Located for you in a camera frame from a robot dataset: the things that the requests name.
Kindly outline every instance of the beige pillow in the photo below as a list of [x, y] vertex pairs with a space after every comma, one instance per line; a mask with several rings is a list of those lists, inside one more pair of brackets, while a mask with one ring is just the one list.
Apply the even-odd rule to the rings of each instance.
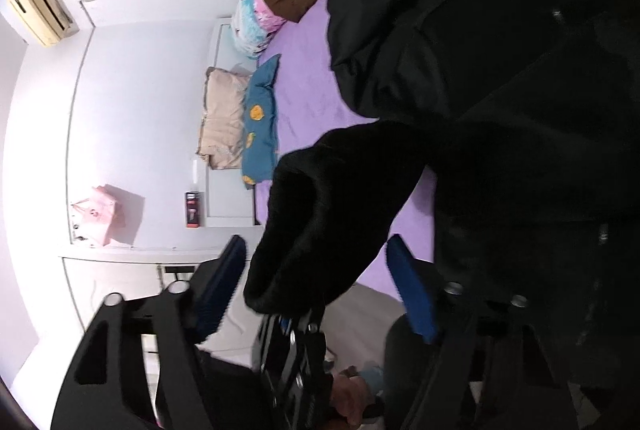
[[207, 69], [198, 154], [213, 169], [241, 166], [242, 114], [249, 79], [224, 69]]

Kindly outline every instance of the pink paper bag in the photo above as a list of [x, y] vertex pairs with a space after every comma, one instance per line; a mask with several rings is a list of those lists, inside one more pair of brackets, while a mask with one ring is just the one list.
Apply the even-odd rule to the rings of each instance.
[[102, 186], [93, 187], [87, 199], [71, 205], [81, 214], [74, 225], [76, 237], [85, 237], [100, 246], [109, 244], [109, 230], [116, 220], [118, 202]]

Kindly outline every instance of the mattress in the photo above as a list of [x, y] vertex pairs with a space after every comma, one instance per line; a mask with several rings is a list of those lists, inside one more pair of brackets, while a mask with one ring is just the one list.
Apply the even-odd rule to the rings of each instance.
[[[350, 111], [340, 98], [329, 69], [328, 20], [326, 0], [318, 0], [298, 24], [288, 22], [284, 25], [261, 57], [266, 60], [276, 53], [282, 54], [274, 84], [280, 154], [308, 147], [331, 129], [371, 121]], [[402, 235], [413, 254], [424, 261], [433, 258], [435, 186], [434, 173], [425, 169], [390, 231]], [[256, 186], [256, 216], [261, 223], [268, 217], [269, 188], [269, 182]], [[358, 282], [399, 298], [386, 269], [384, 248]]]

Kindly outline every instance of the blue pillow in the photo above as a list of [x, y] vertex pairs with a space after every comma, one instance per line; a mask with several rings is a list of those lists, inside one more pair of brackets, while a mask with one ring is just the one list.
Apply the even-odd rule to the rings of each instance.
[[273, 177], [278, 151], [276, 100], [273, 81], [280, 55], [274, 55], [255, 70], [244, 96], [244, 151], [242, 179], [255, 185]]

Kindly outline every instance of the wall-mounted air conditioner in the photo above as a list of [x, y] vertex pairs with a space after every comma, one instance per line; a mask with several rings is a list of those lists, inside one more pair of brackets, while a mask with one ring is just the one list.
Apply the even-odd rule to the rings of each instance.
[[53, 46], [72, 33], [72, 21], [58, 0], [7, 0], [43, 46]]

